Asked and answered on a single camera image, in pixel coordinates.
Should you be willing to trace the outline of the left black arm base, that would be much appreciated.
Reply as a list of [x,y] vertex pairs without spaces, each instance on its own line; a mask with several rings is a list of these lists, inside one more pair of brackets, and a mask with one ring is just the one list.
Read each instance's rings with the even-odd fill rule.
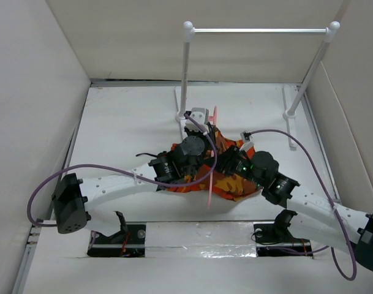
[[87,255],[98,258],[142,258],[145,257],[146,223],[127,222],[123,213],[116,211],[119,230],[105,236],[92,231]]

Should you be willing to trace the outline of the orange camouflage trousers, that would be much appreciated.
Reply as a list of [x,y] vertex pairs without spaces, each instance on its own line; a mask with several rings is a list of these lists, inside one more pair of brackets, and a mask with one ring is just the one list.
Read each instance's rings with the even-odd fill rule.
[[[218,155],[224,153],[231,146],[237,148],[242,147],[244,141],[242,139],[232,140],[226,138],[222,135],[221,131],[213,125],[210,125],[210,128],[213,131],[214,141],[216,148],[218,150]],[[204,181],[194,184],[188,187],[179,187],[179,188],[166,188],[169,192],[174,193],[189,193],[189,192],[198,192],[198,191],[211,191],[213,194],[218,195],[220,198],[230,200],[230,201],[240,201],[260,190],[256,184],[242,179],[238,175],[225,176],[217,171],[212,173],[212,188],[210,188],[210,178],[206,178]]]

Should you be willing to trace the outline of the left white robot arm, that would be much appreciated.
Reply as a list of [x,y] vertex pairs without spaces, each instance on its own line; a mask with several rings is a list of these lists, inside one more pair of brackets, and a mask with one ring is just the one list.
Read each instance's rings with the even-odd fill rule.
[[129,195],[191,185],[207,150],[213,148],[209,135],[198,132],[187,136],[171,151],[125,173],[88,179],[79,179],[75,173],[65,175],[51,199],[58,233],[87,228],[120,243],[127,234],[123,214],[116,210],[103,217],[95,208]]

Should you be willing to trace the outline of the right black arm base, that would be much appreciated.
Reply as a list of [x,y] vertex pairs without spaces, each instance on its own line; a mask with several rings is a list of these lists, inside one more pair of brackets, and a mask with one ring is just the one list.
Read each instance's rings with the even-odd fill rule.
[[289,232],[290,221],[297,213],[281,211],[275,220],[254,222],[251,240],[256,243],[257,257],[312,257],[311,242],[294,238]]

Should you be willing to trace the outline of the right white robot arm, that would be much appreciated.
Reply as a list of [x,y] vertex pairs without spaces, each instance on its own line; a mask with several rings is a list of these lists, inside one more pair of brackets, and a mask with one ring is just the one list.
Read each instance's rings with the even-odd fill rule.
[[353,252],[357,263],[373,271],[373,213],[330,203],[304,189],[294,179],[279,173],[278,162],[266,151],[248,158],[244,151],[231,146],[219,155],[215,170],[253,182],[262,188],[267,201],[283,207],[273,226],[278,240],[305,238],[342,252]]

